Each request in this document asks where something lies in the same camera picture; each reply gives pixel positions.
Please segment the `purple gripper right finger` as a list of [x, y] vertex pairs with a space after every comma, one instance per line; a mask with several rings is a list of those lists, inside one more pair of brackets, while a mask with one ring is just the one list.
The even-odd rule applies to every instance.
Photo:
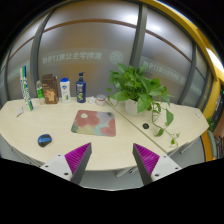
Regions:
[[159, 156], [136, 143], [133, 144], [133, 156], [144, 185], [181, 170], [168, 155]]

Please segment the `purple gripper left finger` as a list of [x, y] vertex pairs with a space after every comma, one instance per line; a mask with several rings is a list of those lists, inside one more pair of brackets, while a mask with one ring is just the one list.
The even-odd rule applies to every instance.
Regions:
[[79, 185], [92, 154], [91, 144], [82, 145], [69, 153], [57, 154], [41, 169]]

